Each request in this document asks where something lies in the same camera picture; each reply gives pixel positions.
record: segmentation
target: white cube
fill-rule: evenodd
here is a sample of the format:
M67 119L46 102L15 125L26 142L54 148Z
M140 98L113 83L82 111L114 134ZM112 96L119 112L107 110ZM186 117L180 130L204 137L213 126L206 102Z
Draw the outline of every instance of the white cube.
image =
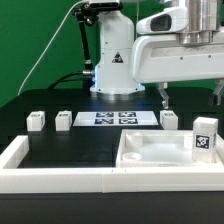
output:
M160 124L164 130L177 130L178 117L172 110L160 111Z
M195 161L214 162L218 119L198 117L193 126L193 152Z
M56 131L69 131L72 124L72 112L60 111L55 118Z
M27 131L41 131L45 124L44 111L34 111L26 119Z

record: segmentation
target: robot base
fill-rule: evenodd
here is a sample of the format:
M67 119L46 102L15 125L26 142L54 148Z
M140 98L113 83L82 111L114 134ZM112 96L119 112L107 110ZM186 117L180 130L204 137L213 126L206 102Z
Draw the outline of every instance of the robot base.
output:
M109 101L119 101L119 100L131 100L135 98L140 98L145 96L145 87L140 86L136 89L120 89L117 90L104 90L96 89L95 86L90 88L91 97L109 100Z

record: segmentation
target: black table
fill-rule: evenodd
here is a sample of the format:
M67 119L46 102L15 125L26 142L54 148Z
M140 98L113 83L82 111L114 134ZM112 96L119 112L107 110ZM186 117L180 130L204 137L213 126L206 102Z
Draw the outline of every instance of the black table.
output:
M170 88L180 130L192 130L198 116L219 119L224 138L224 103L208 104L212 91L203 88ZM30 151L19 168L114 167L122 129L162 129L158 126L72 127L55 131L58 111L154 111L159 120L161 97L146 89L143 98L112 103L92 99L87 91L32 90L0 109L0 152L17 135L29 135ZM45 111L41 132L27 133L31 111ZM13 194L0 195L0 223L223 223L224 192L143 192L112 194Z

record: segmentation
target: green wall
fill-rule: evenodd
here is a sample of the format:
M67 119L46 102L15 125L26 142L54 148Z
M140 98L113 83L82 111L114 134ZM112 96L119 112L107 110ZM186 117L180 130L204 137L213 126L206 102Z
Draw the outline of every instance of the green wall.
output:
M16 97L24 78L39 58L74 0L1 0L0 12L0 106ZM140 19L162 10L152 1L140 3ZM136 4L122 11L136 21ZM99 60L98 26L87 28L94 64ZM47 88L70 72L83 69L83 52L75 17L69 16L45 57L32 73L23 91ZM208 81L185 85L210 86ZM60 87L81 88L81 83Z

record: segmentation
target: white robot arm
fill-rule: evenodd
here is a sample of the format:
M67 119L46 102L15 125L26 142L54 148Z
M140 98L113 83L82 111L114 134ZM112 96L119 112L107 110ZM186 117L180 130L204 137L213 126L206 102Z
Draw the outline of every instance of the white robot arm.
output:
M139 37L133 45L131 73L134 80L161 84L219 79L214 104L220 104L224 92L222 1L166 2L170 8L137 24L137 31L145 36Z

